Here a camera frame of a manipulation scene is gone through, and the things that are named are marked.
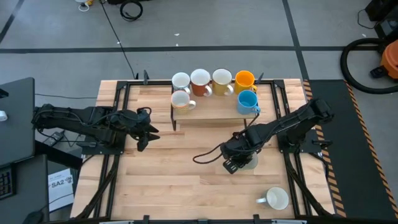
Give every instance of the orange vacuum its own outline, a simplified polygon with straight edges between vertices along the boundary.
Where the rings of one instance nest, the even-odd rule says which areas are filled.
[[[398,85],[389,88],[370,88],[358,83],[350,74],[347,66],[348,53],[355,47],[361,44],[377,44],[380,49],[387,46],[383,53],[380,66],[371,70],[370,74],[373,78],[381,78],[385,76],[391,77],[395,82],[398,82],[398,40],[394,42],[387,42],[383,39],[365,38],[355,40],[343,49],[340,57],[340,68],[346,81],[358,90],[370,94],[388,94],[398,91]]]

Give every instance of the vacuum hose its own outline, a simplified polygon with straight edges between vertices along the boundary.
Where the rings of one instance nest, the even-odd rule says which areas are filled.
[[[398,86],[393,86],[389,88],[370,88],[366,87],[359,82],[357,82],[354,77],[350,74],[347,66],[347,57],[348,53],[353,50],[356,46],[361,45],[361,44],[385,44],[386,41],[378,38],[364,38],[364,39],[359,39],[355,40],[354,42],[348,44],[344,49],[343,53],[341,54],[340,57],[340,68],[341,72],[343,73],[344,78],[346,81],[353,87],[355,87],[357,90],[361,90],[365,93],[370,93],[370,94],[388,94],[388,93],[395,93],[398,91]]]

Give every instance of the concrete floor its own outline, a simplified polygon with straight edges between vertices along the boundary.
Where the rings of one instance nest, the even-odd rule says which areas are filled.
[[[342,79],[338,49],[301,51],[299,46],[341,47],[364,36],[376,37],[373,30],[356,23],[357,12],[368,2],[153,0],[142,2],[144,14],[135,22],[122,20],[117,6],[105,7],[124,47],[143,47],[132,49],[127,57],[135,72],[146,69],[151,79],[171,78],[176,72],[190,73],[196,68],[212,71],[220,67],[233,73],[250,70],[256,76],[264,72],[264,78],[302,78],[308,74],[310,79]],[[107,52],[119,45],[99,2],[88,12],[80,12],[77,6],[74,0],[0,1],[0,30],[5,27],[0,34],[0,83],[34,77],[37,93],[95,97],[101,80],[131,79],[123,54]],[[10,22],[13,11],[15,18]],[[365,14],[361,20],[372,25]],[[162,49],[177,44],[210,46],[210,50]],[[217,47],[225,45],[240,47]],[[250,46],[270,47],[248,50]],[[145,47],[153,47],[154,51],[146,52]],[[92,49],[81,52],[80,48]],[[17,54],[18,49],[36,49],[36,53]],[[59,53],[57,49],[69,49],[69,53]],[[379,63],[377,53],[357,51],[348,60],[351,73],[361,82],[369,86],[393,85],[389,80],[369,78],[368,72]],[[354,92],[389,185],[398,198],[397,95]],[[37,106],[44,103],[84,108],[94,106],[95,100],[36,97]],[[70,139],[76,137],[74,133],[67,134]],[[70,150],[66,144],[58,147]],[[60,212],[68,216],[68,210]]]

